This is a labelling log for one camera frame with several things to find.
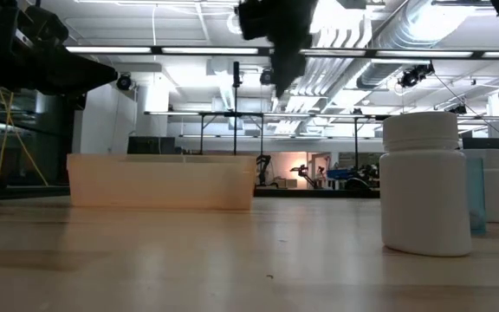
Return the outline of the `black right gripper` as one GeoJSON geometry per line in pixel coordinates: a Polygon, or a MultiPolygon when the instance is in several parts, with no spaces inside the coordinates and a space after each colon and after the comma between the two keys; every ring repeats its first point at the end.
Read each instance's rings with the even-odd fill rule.
{"type": "Polygon", "coordinates": [[[265,37],[274,45],[271,81],[280,98],[305,74],[307,59],[300,51],[312,42],[311,23],[318,0],[241,0],[237,17],[243,39],[265,37]]]}

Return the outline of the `black background station frame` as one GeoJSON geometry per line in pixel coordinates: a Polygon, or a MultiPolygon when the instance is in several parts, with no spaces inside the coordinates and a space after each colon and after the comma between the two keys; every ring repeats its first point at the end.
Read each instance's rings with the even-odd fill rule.
{"type": "Polygon", "coordinates": [[[390,114],[296,114],[296,113],[253,113],[253,112],[237,112],[237,111],[224,111],[224,112],[193,112],[193,111],[172,111],[172,112],[144,112],[144,115],[163,115],[163,116],[199,116],[201,118],[201,133],[199,135],[200,148],[203,148],[204,139],[204,118],[206,116],[222,116],[224,118],[234,118],[235,122],[238,119],[257,117],[261,119],[260,127],[263,127],[264,121],[268,118],[288,118],[289,120],[306,120],[312,118],[323,118],[323,119],[343,119],[349,120],[349,123],[353,125],[353,152],[358,154],[360,152],[359,143],[360,139],[358,137],[359,127],[358,121],[378,121],[381,122],[390,117],[390,114]]]}

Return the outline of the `black aluminium table frame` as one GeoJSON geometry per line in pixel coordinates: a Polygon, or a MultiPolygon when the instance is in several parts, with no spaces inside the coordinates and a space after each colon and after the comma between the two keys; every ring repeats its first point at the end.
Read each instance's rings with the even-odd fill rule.
{"type": "MultiPolygon", "coordinates": [[[[68,196],[67,186],[13,186],[0,189],[0,200],[68,196]]],[[[257,189],[258,198],[380,198],[379,191],[257,189]]]]}

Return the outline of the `blue pill vial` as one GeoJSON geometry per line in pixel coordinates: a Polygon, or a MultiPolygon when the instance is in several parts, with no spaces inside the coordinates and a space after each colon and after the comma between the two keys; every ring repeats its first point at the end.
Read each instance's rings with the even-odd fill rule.
{"type": "Polygon", "coordinates": [[[483,160],[467,158],[467,203],[472,235],[486,232],[483,160]]]}

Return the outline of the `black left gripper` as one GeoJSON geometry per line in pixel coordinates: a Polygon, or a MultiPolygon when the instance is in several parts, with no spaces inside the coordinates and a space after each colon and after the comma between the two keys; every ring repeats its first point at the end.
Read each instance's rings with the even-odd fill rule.
{"type": "Polygon", "coordinates": [[[66,51],[68,29],[40,6],[0,5],[0,86],[85,94],[118,78],[111,66],[66,51]]]}

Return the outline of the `black tripod stand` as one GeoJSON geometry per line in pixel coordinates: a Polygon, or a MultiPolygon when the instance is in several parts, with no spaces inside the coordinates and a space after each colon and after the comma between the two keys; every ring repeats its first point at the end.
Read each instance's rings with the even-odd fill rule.
{"type": "Polygon", "coordinates": [[[237,155],[237,99],[238,99],[238,89],[241,85],[240,77],[240,63],[238,61],[233,62],[233,85],[234,88],[234,130],[233,130],[233,154],[237,155]]]}

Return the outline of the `orange translucent plastic basket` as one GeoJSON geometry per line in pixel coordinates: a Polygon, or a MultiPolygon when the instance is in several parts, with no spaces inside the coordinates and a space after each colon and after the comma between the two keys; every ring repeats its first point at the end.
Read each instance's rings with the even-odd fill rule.
{"type": "Polygon", "coordinates": [[[252,156],[69,154],[71,204],[167,210],[248,211],[252,156]]]}

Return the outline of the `white pill bottle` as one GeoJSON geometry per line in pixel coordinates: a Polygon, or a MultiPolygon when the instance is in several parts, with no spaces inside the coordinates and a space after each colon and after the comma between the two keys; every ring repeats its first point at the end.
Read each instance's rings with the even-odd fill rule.
{"type": "Polygon", "coordinates": [[[381,237],[406,253],[461,257],[471,252],[466,158],[457,116],[423,112],[383,122],[379,159],[381,237]]]}
{"type": "Polygon", "coordinates": [[[499,149],[463,149],[467,159],[481,160],[486,218],[499,223],[499,149]]]}

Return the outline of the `long ceiling light strip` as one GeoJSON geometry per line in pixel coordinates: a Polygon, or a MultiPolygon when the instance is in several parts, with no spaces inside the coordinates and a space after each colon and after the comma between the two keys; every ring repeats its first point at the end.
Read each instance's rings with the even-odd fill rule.
{"type": "Polygon", "coordinates": [[[471,51],[393,51],[393,50],[381,50],[376,56],[380,57],[417,57],[417,58],[459,58],[459,57],[470,57],[472,56],[471,51]]]}
{"type": "Polygon", "coordinates": [[[127,54],[151,54],[152,49],[148,47],[120,47],[120,46],[77,46],[67,47],[67,50],[76,54],[103,54],[103,55],[127,55],[127,54]]]}
{"type": "Polygon", "coordinates": [[[161,49],[163,54],[168,55],[257,55],[256,48],[194,48],[194,47],[168,47],[161,49]]]}

